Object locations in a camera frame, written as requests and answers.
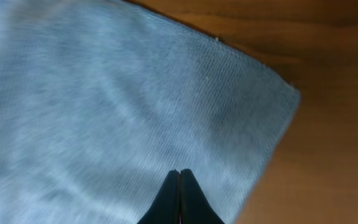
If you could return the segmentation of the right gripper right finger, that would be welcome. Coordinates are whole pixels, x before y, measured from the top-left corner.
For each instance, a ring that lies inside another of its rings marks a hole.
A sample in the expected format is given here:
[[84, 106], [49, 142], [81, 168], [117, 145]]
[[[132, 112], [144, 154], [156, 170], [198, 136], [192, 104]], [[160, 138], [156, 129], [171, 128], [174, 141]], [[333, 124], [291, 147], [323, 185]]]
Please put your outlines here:
[[190, 169], [180, 172], [180, 218], [181, 224], [224, 224]]

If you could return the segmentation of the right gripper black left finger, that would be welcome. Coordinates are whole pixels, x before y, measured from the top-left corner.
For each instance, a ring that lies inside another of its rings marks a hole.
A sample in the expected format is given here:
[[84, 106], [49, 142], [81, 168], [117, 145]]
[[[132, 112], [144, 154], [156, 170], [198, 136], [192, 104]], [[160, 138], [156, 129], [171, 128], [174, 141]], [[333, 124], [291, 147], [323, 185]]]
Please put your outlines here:
[[179, 224], [180, 223], [180, 173], [171, 170], [161, 185], [151, 206], [138, 224]]

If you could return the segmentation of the blue microfiber cloth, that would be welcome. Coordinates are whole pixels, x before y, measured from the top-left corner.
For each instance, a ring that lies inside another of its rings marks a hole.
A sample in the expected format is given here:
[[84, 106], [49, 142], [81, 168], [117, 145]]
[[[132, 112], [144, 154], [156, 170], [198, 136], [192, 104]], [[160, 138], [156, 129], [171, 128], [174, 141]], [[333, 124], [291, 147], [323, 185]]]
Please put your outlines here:
[[0, 1], [0, 223], [136, 223], [170, 170], [233, 223], [300, 93], [125, 1]]

